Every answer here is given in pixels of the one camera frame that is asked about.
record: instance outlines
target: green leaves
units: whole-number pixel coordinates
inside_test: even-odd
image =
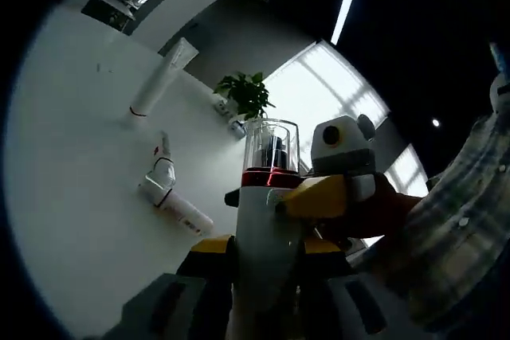
[[[253,76],[238,72],[237,77],[223,77],[214,93],[221,93],[237,101],[237,113],[245,115],[245,119],[262,117],[265,113],[264,107],[274,107],[268,101],[269,92],[262,83],[263,79],[262,72],[255,73]]]

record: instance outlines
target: person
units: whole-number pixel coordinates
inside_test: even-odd
[[[368,200],[322,230],[326,239],[384,237],[356,267],[447,339],[510,338],[510,83],[490,91],[459,155],[424,198],[396,193],[382,174]]]

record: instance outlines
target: hand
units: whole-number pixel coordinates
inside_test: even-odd
[[[370,238],[398,231],[419,197],[397,193],[384,174],[374,174],[375,193],[366,201],[349,206],[339,218],[324,220],[318,229],[324,239]]]

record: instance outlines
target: ceiling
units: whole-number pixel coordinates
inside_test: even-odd
[[[342,0],[269,0],[329,41]],[[490,111],[489,41],[508,39],[508,0],[353,0],[336,49],[372,84],[427,174],[448,165]],[[432,119],[438,119],[436,128]]]

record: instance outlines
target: white tabletop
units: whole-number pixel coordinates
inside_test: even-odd
[[[76,337],[102,334],[122,304],[174,272],[196,238],[137,193],[155,133],[171,138],[175,190],[233,233],[225,192],[239,187],[244,141],[184,74],[145,130],[121,121],[161,57],[83,14],[56,10],[33,44],[11,100],[4,158],[8,217],[20,256]]]

